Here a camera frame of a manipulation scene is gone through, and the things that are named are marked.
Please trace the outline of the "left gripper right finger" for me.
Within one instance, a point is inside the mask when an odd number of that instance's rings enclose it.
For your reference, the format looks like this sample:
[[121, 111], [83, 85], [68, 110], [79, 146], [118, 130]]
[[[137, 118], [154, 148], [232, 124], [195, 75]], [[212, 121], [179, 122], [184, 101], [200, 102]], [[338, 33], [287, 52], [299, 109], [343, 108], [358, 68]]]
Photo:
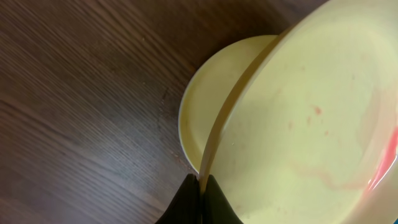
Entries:
[[213, 175], [209, 175], [203, 195], [202, 224], [243, 224]]

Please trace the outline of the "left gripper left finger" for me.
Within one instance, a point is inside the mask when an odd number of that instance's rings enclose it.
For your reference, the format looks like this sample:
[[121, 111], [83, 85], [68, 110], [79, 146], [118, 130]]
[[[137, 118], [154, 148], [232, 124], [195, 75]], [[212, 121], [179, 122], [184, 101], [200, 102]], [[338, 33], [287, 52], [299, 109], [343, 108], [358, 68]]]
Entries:
[[194, 174], [188, 174], [155, 224], [199, 224], [200, 215], [199, 182]]

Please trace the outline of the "yellow-green round plate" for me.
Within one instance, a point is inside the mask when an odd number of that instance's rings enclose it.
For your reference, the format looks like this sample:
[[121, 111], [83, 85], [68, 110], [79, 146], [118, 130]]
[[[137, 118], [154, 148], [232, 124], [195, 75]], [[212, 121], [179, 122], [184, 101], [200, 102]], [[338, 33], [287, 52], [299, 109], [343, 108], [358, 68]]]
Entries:
[[397, 0], [332, 0], [248, 66], [211, 129], [214, 177], [244, 223], [397, 219]]
[[189, 81], [178, 112], [178, 135], [195, 172], [200, 171], [205, 144], [225, 99], [251, 62], [276, 38], [260, 35], [230, 44], [212, 55]]

